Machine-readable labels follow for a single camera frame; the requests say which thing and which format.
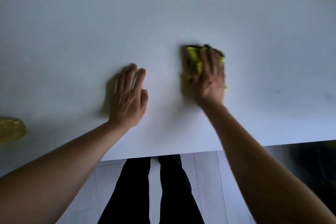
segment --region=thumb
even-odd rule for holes
[[[141,90],[141,109],[146,110],[148,102],[148,92],[147,90],[142,89]]]

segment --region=yellow object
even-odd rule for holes
[[[0,144],[19,140],[26,135],[25,124],[20,119],[0,118]]]
[[[187,80],[189,81],[191,79],[191,69],[196,68],[198,75],[202,74],[203,70],[203,64],[201,59],[199,58],[199,50],[203,48],[205,51],[207,51],[210,46],[209,45],[204,45],[203,47],[196,46],[196,45],[188,45],[185,47],[186,50],[186,55],[187,55],[187,66],[188,66],[188,72],[187,72]],[[221,64],[224,64],[225,61],[225,55],[222,51],[214,49],[215,52],[217,52],[220,55],[219,61]]]

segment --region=yellow plastic container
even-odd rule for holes
[[[19,140],[27,133],[25,124],[20,119],[0,118],[0,144]]]

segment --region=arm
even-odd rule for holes
[[[201,77],[191,88],[224,147],[231,170],[254,219],[264,223],[336,223],[320,199],[285,169],[223,105],[225,74],[213,50],[201,51]]]
[[[0,223],[55,223],[91,174],[95,164],[145,113],[145,70],[132,89],[137,66],[113,84],[108,122],[0,178]]]

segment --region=cloth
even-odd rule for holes
[[[189,179],[182,168],[180,155],[159,157],[162,186],[160,224],[204,224],[191,193]],[[98,224],[150,223],[149,180],[151,158],[128,159],[121,171],[115,190]]]

